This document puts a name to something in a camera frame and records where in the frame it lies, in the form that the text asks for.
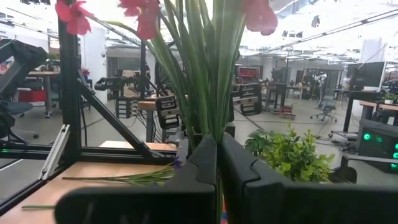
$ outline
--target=pink flower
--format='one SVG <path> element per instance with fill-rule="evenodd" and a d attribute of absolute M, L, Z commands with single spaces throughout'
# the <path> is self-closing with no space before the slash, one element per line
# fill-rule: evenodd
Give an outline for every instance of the pink flower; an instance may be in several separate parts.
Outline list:
<path fill-rule="evenodd" d="M 269 6 L 268 0 L 243 0 L 246 27 L 261 35 L 271 35 L 278 26 L 278 18 Z"/>
<path fill-rule="evenodd" d="M 90 75 L 90 71 L 89 71 L 88 69 L 83 68 L 83 69 L 81 70 L 81 72 L 82 72 L 82 74 L 83 74 L 84 76 Z"/>
<path fill-rule="evenodd" d="M 157 33 L 156 19 L 160 7 L 158 0 L 120 0 L 120 6 L 126 16 L 138 16 L 138 37 L 152 39 Z"/>
<path fill-rule="evenodd" d="M 77 1 L 72 6 L 67 6 L 63 0 L 58 0 L 55 10 L 61 21 L 67 23 L 67 31 L 72 35 L 85 35 L 91 31 L 90 23 L 86 16 L 93 16 L 92 13 L 82 8 L 85 1 Z"/>

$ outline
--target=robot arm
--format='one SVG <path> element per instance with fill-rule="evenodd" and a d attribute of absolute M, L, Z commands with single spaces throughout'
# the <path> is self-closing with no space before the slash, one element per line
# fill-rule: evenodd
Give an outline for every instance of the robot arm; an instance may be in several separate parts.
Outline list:
<path fill-rule="evenodd" d="M 323 84 L 323 82 L 326 80 L 327 77 L 328 77 L 327 74 L 323 74 L 315 77 L 314 80 L 317 81 L 319 84 Z"/>
<path fill-rule="evenodd" d="M 18 40 L 0 40 L 0 63 L 14 57 L 14 63 L 0 77 L 0 97 L 14 92 L 28 73 L 44 63 L 46 51 L 41 47 L 24 44 Z"/>

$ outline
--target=gray floor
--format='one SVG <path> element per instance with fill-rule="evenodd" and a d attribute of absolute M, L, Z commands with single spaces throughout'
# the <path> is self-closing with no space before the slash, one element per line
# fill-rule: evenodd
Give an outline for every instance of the gray floor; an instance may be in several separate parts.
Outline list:
<path fill-rule="evenodd" d="M 294 106 L 294 113 L 297 116 L 291 123 L 292 127 L 295 128 L 298 133 L 304 133 L 308 129 L 311 129 L 313 134 L 327 136 L 331 130 L 343 129 L 346 108 L 344 103 L 343 105 L 338 105 L 338 109 L 335 111 L 335 116 L 338 118 L 337 123 L 333 121 L 328 121 L 326 123 L 319 119 L 310 119 L 311 114 L 319 113 L 319 111 L 315 109 L 314 101 L 288 99 L 287 104 L 293 104 Z M 114 111 L 114 104 L 112 101 L 107 104 L 107 107 L 111 111 Z M 107 140 L 123 141 L 119 133 L 117 133 L 95 109 L 92 108 L 91 111 L 85 109 L 85 117 L 88 125 L 89 146 L 99 146 Z M 248 134 L 259 128 L 267 131 L 274 130 L 284 132 L 287 130 L 287 121 L 289 121 L 266 112 L 248 118 L 249 119 L 235 112 L 234 124 L 236 126 L 236 139 L 241 144 L 244 144 L 245 140 L 248 138 Z M 121 121 L 139 139 L 145 141 L 146 129 L 143 124 L 138 120 L 134 122 L 134 119 L 122 119 Z M 26 113 L 23 118 L 17 118 L 15 129 L 35 130 L 40 134 L 38 139 L 33 139 L 31 134 L 26 133 L 22 133 L 21 136 L 30 142 L 50 144 L 54 141 L 61 125 L 62 115 L 57 108 L 53 111 L 53 118 L 45 119 L 44 108 L 38 107 Z M 353 118 L 350 131 L 356 130 L 358 130 L 358 118 Z M 341 160 L 341 152 L 338 148 L 332 146 L 330 141 L 319 140 L 318 142 L 317 152 L 319 154 L 335 154 L 336 157 L 332 166 L 338 166 Z M 9 159 L 0 159 L 0 166 L 10 161 Z M 39 170 L 43 163 L 43 161 L 22 160 L 13 166 L 0 170 L 0 201 L 16 193 L 19 189 L 36 179 L 39 176 Z M 359 161 L 350 162 L 349 165 L 354 167 L 358 172 L 358 184 L 398 185 L 398 175 L 385 174 Z"/>

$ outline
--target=ceiling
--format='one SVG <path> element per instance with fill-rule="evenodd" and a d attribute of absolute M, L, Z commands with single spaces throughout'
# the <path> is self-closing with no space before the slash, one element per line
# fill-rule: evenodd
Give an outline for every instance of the ceiling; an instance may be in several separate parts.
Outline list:
<path fill-rule="evenodd" d="M 119 0 L 102 1 L 101 4 L 98 4 L 98 0 L 86 1 L 85 8 L 93 12 L 99 19 L 121 21 L 131 27 L 137 27 L 135 19 L 124 17 L 123 9 L 117 7 Z M 211 10 L 211 0 L 206 1 L 209 10 Z M 15 23 L 24 23 L 27 27 L 41 31 L 47 31 L 47 29 L 56 31 L 57 15 L 53 8 L 56 1 L 51 0 L 51 2 L 51 6 L 43 4 L 28 6 L 19 1 L 5 1 L 0 9 L 12 14 Z M 314 3 L 308 4 L 308 0 L 271 1 L 271 6 L 279 17 L 277 30 L 267 37 L 245 30 L 241 42 L 241 54 L 245 56 L 261 54 L 264 57 L 286 57 L 288 54 L 286 50 L 279 49 L 268 52 L 267 49 L 280 47 L 383 12 L 398 9 L 398 1 L 396 0 L 337 0 L 337 2 L 335 0 L 311 0 L 311 2 Z M 320 24 L 316 28 L 311 26 L 314 16 L 320 18 Z M 381 37 L 389 43 L 387 59 L 398 62 L 398 51 L 396 51 L 396 48 L 389 47 L 398 46 L 398 38 L 395 37 L 398 28 L 394 26 L 397 23 L 398 17 L 395 16 L 337 34 L 325 35 L 318 39 L 295 44 L 293 51 L 290 52 L 293 56 L 289 58 L 292 60 L 321 59 L 331 61 L 331 63 L 354 62 L 361 55 L 362 43 L 365 38 Z M 131 33 L 122 29 L 118 30 L 139 41 Z M 172 41 L 167 29 L 162 29 L 161 32 L 166 41 Z M 297 37 L 296 34 L 300 32 L 302 36 Z M 130 45 L 128 41 L 112 32 L 109 32 L 107 36 L 111 39 L 108 45 L 124 43 Z"/>

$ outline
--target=small purple flower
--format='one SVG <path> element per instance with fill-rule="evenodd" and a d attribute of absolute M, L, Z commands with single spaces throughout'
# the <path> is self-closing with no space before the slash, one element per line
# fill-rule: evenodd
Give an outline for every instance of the small purple flower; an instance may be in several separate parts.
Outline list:
<path fill-rule="evenodd" d="M 174 169 L 181 169 L 181 165 L 182 165 L 182 162 L 178 159 L 179 157 L 177 156 L 177 157 L 175 157 L 175 159 L 174 159 L 174 161 L 173 161 L 173 167 L 174 167 Z"/>

